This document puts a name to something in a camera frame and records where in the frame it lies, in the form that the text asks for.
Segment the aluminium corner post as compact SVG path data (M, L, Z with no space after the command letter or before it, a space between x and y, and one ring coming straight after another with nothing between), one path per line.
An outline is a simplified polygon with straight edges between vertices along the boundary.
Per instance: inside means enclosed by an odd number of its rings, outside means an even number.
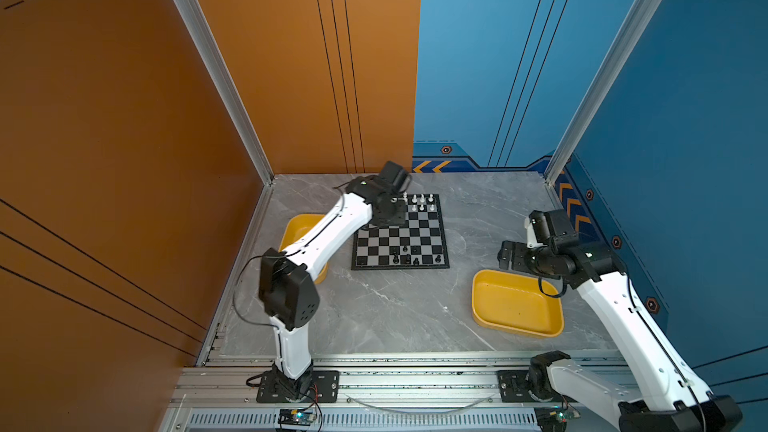
M554 186L663 0L634 0L544 173Z
M271 186L274 172L199 0L173 2L262 183Z

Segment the aluminium front frame rail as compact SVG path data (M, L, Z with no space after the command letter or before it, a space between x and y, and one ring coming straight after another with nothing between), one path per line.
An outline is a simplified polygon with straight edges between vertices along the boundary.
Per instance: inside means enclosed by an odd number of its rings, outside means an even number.
M285 431L280 409L314 409L308 431L541 431L535 408L574 409L567 431L612 430L580 403L503 403L496 372L528 372L525 353L405 354L399 357L331 355L315 370L340 372L335 403L256 401L268 362L219 364L183 371L160 424L162 431Z

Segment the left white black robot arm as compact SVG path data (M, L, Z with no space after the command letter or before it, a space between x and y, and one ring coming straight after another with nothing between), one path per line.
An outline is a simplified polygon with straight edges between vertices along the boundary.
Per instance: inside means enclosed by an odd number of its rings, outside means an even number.
M312 386L309 323L320 303L316 279L360 228L388 226L405 218L406 207L398 201L408 177L404 167L388 161L377 174L353 178L313 228L283 250L270 248L262 254L258 298L276 344L268 377L289 400L307 398Z

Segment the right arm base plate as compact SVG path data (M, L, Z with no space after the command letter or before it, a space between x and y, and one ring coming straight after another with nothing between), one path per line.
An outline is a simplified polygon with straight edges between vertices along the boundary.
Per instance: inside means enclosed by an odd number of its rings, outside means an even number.
M558 403L565 405L571 398L555 392L533 391L528 381L528 372L523 370L500 370L496 372L501 401L503 403Z

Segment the left aluminium corner post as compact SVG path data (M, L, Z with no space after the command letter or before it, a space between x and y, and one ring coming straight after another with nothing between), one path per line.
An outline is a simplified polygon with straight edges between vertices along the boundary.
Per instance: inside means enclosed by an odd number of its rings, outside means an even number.
M199 0L173 2L262 183L271 186L274 172Z

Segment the right aluminium corner post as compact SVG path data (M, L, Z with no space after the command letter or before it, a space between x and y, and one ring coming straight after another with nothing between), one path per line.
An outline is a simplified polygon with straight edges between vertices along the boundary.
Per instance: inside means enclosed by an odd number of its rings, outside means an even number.
M663 0L634 0L544 173L554 186Z

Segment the left green circuit board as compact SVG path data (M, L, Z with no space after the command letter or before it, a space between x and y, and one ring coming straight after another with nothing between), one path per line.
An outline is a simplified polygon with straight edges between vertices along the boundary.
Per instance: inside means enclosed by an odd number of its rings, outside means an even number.
M308 431L318 424L319 416L314 409L280 409L277 428L285 431Z

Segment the green circuit board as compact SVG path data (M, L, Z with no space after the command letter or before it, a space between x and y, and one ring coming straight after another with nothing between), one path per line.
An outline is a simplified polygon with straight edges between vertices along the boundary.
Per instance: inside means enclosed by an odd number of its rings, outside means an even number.
M565 432L570 421L580 418L578 411L561 407L535 408L534 411L542 432Z
M318 424L319 416L314 409L280 409L277 428L285 431L308 431Z

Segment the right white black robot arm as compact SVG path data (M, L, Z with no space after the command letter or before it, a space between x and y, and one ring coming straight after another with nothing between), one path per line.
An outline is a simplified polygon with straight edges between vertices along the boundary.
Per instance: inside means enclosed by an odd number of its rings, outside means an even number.
M538 280L558 279L596 313L639 388L630 394L585 370L568 354L533 357L528 392L540 401L572 399L620 431L734 431L735 400L716 395L686 364L642 304L623 262L602 242L583 243L564 210L535 210L525 242L503 242L498 261Z

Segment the right green circuit board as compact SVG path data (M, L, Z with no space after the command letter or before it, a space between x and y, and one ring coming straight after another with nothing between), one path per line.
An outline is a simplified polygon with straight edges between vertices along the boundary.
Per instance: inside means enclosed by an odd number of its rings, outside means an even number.
M578 411L561 407L535 408L534 411L542 432L565 432L570 421L580 418Z

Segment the black white chessboard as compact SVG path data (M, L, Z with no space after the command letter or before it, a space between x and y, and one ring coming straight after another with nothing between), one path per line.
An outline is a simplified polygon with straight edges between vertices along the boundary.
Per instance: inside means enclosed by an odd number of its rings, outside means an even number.
M450 259L439 194L405 194L408 200L404 227L365 226L353 238L353 270L448 269ZM402 247L409 246L409 253ZM400 263L392 258L399 255ZM402 255L411 256L411 264L401 263ZM413 265L419 258L420 266Z

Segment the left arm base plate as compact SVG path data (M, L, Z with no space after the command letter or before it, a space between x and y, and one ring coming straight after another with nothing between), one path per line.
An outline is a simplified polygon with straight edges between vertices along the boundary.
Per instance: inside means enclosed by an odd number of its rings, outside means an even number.
M340 372L337 370L308 369L298 379L290 379L273 368L261 378L256 401L258 403L335 403L338 399Z

